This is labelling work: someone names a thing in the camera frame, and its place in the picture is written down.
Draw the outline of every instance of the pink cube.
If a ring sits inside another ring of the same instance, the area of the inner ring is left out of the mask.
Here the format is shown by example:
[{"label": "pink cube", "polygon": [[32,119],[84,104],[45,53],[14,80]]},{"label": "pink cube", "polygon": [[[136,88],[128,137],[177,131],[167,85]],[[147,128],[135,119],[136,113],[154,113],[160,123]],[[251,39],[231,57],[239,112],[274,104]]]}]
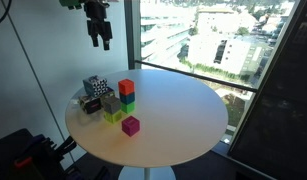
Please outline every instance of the pink cube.
[{"label": "pink cube", "polygon": [[130,116],[122,121],[122,131],[130,137],[140,131],[140,121],[133,116]]}]

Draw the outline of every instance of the round white table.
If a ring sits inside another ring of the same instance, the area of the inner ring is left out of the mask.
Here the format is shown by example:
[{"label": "round white table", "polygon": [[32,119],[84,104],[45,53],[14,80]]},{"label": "round white table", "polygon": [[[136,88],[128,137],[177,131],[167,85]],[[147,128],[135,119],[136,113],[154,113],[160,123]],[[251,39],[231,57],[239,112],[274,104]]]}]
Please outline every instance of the round white table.
[{"label": "round white table", "polygon": [[[69,102],[65,121],[72,138],[88,153],[125,166],[119,179],[175,179],[171,165],[208,152],[223,136],[228,114],[220,97],[202,82],[164,70],[129,70],[105,76],[119,97],[118,81],[135,83],[135,110],[111,124],[103,109],[87,115],[77,104],[81,88]],[[128,116],[140,121],[129,137],[121,129]]]}]

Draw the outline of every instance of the floor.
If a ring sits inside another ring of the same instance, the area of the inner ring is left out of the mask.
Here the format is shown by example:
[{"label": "floor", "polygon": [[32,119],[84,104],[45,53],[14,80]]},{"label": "floor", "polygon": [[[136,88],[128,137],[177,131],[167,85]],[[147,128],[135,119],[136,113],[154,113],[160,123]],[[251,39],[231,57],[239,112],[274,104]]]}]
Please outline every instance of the floor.
[{"label": "floor", "polygon": [[[84,178],[94,179],[101,167],[106,166],[111,180],[117,180],[122,166],[104,162],[85,154],[74,164]],[[177,180],[262,180],[268,179],[213,151],[190,162],[172,166]]]}]

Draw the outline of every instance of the lime green cube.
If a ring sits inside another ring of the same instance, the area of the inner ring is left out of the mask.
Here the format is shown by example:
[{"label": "lime green cube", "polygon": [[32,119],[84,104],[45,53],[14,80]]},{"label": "lime green cube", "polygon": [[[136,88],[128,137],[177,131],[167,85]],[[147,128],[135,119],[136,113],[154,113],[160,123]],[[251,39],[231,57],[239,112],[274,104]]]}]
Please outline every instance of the lime green cube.
[{"label": "lime green cube", "polygon": [[121,112],[121,110],[118,110],[116,113],[110,114],[110,113],[104,111],[104,118],[107,121],[109,121],[110,123],[114,124],[122,118],[122,112]]},{"label": "lime green cube", "polygon": [[135,102],[132,102],[130,104],[124,104],[121,102],[121,110],[125,113],[130,113],[132,111],[134,111],[135,109]]}]

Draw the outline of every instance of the cable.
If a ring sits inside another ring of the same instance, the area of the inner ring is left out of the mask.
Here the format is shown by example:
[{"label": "cable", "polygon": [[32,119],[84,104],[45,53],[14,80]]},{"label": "cable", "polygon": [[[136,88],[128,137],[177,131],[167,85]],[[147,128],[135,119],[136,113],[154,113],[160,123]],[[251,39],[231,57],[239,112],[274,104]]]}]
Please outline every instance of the cable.
[{"label": "cable", "polygon": [[5,10],[3,16],[0,18],[0,23],[5,19],[6,15],[9,13],[10,8],[11,8],[11,3],[12,3],[12,0],[9,0],[9,3],[7,4],[6,10]]}]

